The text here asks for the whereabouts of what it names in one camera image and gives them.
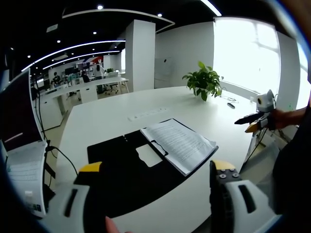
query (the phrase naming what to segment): finger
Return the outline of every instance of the finger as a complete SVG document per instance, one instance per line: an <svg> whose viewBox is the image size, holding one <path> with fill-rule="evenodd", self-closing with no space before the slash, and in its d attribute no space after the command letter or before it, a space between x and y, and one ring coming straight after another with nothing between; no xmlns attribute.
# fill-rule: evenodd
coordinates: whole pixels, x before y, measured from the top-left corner
<svg viewBox="0 0 311 233"><path fill-rule="evenodd" d="M112 221L112 219L106 216L105 221L106 221L107 233L119 233L118 228L115 225L115 223Z"/></svg>

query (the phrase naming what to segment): floor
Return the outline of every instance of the floor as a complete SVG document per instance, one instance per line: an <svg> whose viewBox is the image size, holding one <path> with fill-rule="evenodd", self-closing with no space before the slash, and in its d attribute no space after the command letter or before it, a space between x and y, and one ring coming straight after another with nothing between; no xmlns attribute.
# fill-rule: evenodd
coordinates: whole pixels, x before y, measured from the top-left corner
<svg viewBox="0 0 311 233"><path fill-rule="evenodd" d="M122 87L122 91L123 91L123 93L127 92L124 86ZM110 96L119 95L119 94L120 94L120 92L118 92L118 93L112 92L109 94L108 93L99 94L98 99L108 98ZM76 96L72 96L70 98L70 101L71 101L72 106L76 106L78 104L81 104L81 101L79 101ZM64 128L65 128L65 125L66 125L66 122L68 120L68 117L70 115L71 110L72 110L72 108L69 109L68 112L66 113L61 126L46 131L46 136L49 140L51 140L51 145L53 145L55 147L59 147L61 137L62 137ZM254 155L249 160L249 163L251 163L252 160L256 160L256 156L263 149L264 149L264 146L259 145L258 148L256 149L256 151L254 152ZM51 154L51 152L49 152L49 154L47 156L47 163L55 171L56 171L57 156L58 156L57 151L54 151L53 154ZM256 163L256 165L253 166L251 169L243 169L241 172L241 177L244 180L250 180L253 183L257 184L259 181L261 181L266 176L266 174L268 174L269 172L272 171L273 164L274 163L271 160L269 160L269 158L263 159L262 161ZM54 180L54 178L52 178L49 175L48 172L45 173L45 184L49 185L52 190L55 189L55 180ZM209 233L209 232L210 232L210 218L207 219L193 233Z"/></svg>

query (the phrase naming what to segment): ceiling light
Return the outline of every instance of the ceiling light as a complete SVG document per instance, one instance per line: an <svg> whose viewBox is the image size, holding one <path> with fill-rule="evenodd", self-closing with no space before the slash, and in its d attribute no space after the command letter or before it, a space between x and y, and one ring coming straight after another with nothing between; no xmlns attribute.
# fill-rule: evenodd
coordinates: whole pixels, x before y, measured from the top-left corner
<svg viewBox="0 0 311 233"><path fill-rule="evenodd" d="M222 16L219 10L217 10L216 7L208 0L201 0L201 2L203 2L212 12L214 12L215 15Z"/></svg>
<svg viewBox="0 0 311 233"><path fill-rule="evenodd" d="M66 60L63 60L63 61L60 61L60 62L56 62L56 63L54 63L52 65L44 67L43 69L46 69L46 68L52 67L54 65L57 65L59 63L66 62L66 61L69 61L69 60L72 60L72 59L76 59L76 58L78 58L78 60L79 60L79 57L91 56L91 55L96 55L96 54L100 54L100 53L110 53L110 52L120 52L120 51L116 50L116 51L107 51L107 52L95 52L95 53L89 53L89 54L80 55L80 56L76 56L76 57L71 57L71 58L68 58Z"/></svg>
<svg viewBox="0 0 311 233"><path fill-rule="evenodd" d="M117 43L125 42L125 40L105 40L105 41L90 42L90 43L85 43L85 44L71 46L71 47L68 47L68 48L65 48L65 49L62 49L62 50L50 53L49 55L46 55L44 57L41 57L40 59L38 59L38 60L34 61L33 63L29 64L28 66L26 66L24 69L21 70L21 72L24 72L26 69L31 67L33 64L38 63L38 62L42 61L43 59L51 57L51 56L53 56L53 55L55 55L55 54L57 54L59 52L63 52L63 51L66 51L66 50L70 50L70 49L81 47L81 46L85 46L85 45L94 45L94 44L101 44L101 43L115 43L115 42L117 42Z"/></svg>

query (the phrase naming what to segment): remote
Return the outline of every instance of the remote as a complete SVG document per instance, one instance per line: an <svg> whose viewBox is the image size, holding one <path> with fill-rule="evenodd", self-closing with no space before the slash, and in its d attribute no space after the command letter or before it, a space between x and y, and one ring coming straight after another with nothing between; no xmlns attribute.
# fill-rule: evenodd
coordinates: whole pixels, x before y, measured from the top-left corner
<svg viewBox="0 0 311 233"><path fill-rule="evenodd" d="M230 108L235 109L235 106L234 106L232 103L227 103L227 105L228 105Z"/></svg>

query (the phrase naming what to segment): human hand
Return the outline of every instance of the human hand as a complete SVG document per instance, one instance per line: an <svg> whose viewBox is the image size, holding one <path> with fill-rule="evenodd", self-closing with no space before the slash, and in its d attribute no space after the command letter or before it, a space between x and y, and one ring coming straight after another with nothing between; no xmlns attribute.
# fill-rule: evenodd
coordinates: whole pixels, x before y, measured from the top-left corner
<svg viewBox="0 0 311 233"><path fill-rule="evenodd" d="M106 221L106 230L107 233L120 233L117 226L115 225L115 223L112 221L112 219L108 218L106 216L105 218Z"/></svg>
<svg viewBox="0 0 311 233"><path fill-rule="evenodd" d="M278 109L271 112L272 118L275 121L276 129L280 130L288 126L287 113Z"/></svg>

